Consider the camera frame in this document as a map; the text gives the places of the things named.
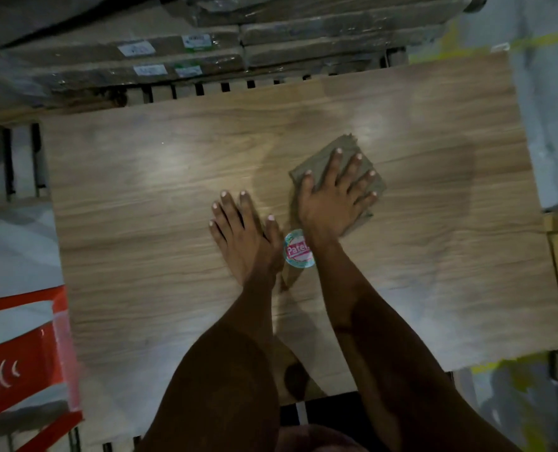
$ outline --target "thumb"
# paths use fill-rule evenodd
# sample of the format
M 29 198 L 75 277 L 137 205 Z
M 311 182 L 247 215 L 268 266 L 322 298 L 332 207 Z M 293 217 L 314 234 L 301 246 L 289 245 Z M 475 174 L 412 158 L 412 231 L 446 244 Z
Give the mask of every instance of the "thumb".
M 299 201 L 300 203 L 305 202 L 313 193 L 314 188 L 314 177 L 313 172 L 311 170 L 306 171 L 304 173 L 304 177 L 302 178 L 302 184 L 300 185 L 300 195 Z

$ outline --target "wood grain surface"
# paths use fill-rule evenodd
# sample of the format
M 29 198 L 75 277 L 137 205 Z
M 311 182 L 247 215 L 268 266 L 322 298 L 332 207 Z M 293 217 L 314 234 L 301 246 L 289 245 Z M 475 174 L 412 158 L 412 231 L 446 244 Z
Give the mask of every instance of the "wood grain surface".
M 444 370 L 558 348 L 557 286 L 506 55 L 43 124 L 87 443 L 142 434 L 187 349 L 237 297 L 208 234 L 219 191 L 249 190 L 289 229 L 288 172 L 343 134 L 388 185 L 345 249 Z M 325 393 L 354 390 L 316 270 L 283 277 L 277 335 Z

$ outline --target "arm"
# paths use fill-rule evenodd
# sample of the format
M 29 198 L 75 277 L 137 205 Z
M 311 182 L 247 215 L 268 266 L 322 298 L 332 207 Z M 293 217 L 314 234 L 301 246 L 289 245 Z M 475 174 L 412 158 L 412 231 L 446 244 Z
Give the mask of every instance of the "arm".
M 279 401 L 271 374 L 271 291 L 283 265 L 283 237 L 272 216 L 265 239 L 253 205 L 226 192 L 213 204 L 210 232 L 243 292 L 185 355 L 138 452 L 272 452 Z
M 375 178 L 354 183 L 360 158 L 339 177 L 336 151 L 313 191 L 306 174 L 299 215 L 313 250 L 325 306 L 378 436 L 392 451 L 517 451 L 461 398 L 423 341 L 365 279 L 338 237 L 377 197 Z

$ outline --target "finger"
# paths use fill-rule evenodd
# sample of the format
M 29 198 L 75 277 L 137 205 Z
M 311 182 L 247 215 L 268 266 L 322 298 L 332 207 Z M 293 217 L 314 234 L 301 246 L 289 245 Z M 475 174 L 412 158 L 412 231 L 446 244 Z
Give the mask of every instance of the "finger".
M 237 233 L 244 229 L 242 225 L 241 218 L 239 216 L 238 207 L 233 201 L 233 197 L 227 190 L 221 192 L 221 203 L 223 205 L 223 212 L 227 216 L 227 221 L 231 226 L 231 231 Z
M 279 225 L 275 220 L 275 216 L 271 214 L 266 219 L 265 228 L 266 238 L 269 240 L 271 245 L 275 248 L 283 246 L 283 237 Z
M 356 201 L 366 193 L 367 187 L 375 181 L 376 177 L 377 173 L 375 171 L 367 171 L 367 174 L 365 174 L 358 180 L 358 182 L 356 182 L 356 184 L 352 186 L 348 192 L 348 196 L 352 199 L 353 203 L 356 203 Z
M 340 165 L 342 164 L 342 149 L 337 148 L 333 151 L 333 155 L 329 160 L 327 165 L 327 171 L 325 172 L 325 181 L 323 185 L 325 187 L 335 187 L 335 181 L 337 181 L 337 175 L 340 174 Z
M 225 240 L 223 234 L 221 233 L 221 230 L 218 228 L 218 225 L 216 225 L 216 222 L 214 220 L 211 220 L 209 225 L 210 234 L 212 235 L 212 238 L 216 242 L 216 245 L 224 255 L 225 251 L 227 250 L 227 240 Z
M 222 236 L 226 241 L 229 241 L 230 238 L 233 237 L 233 232 L 231 231 L 231 226 L 229 225 L 227 217 L 223 212 L 223 208 L 221 208 L 220 203 L 217 201 L 212 203 L 212 214 L 214 214 L 214 221 L 216 222 Z
M 302 184 L 300 185 L 300 196 L 299 196 L 300 203 L 305 202 L 312 195 L 313 189 L 314 189 L 313 172 L 311 170 L 308 170 L 306 171 L 306 173 L 304 173 L 304 177 L 302 178 Z
M 354 209 L 357 212 L 357 215 L 361 215 L 365 210 L 373 206 L 373 204 L 377 201 L 377 192 L 372 191 L 369 195 L 360 199 L 357 204 L 354 205 Z
M 245 190 L 239 194 L 239 208 L 244 221 L 244 228 L 254 228 L 254 203 L 252 203 L 252 197 Z
M 344 171 L 344 174 L 337 181 L 337 186 L 343 193 L 348 192 L 352 183 L 356 180 L 358 169 L 360 168 L 360 161 L 363 159 L 363 154 L 358 152 L 353 155 L 348 162 L 348 166 Z

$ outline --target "teal and pink sticker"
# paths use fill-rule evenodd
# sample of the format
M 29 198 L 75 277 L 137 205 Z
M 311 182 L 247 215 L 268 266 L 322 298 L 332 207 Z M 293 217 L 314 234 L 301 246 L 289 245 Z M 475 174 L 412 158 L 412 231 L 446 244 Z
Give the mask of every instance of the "teal and pink sticker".
M 313 251 L 304 239 L 302 230 L 294 230 L 285 236 L 283 244 L 285 260 L 296 268 L 310 268 L 314 265 Z

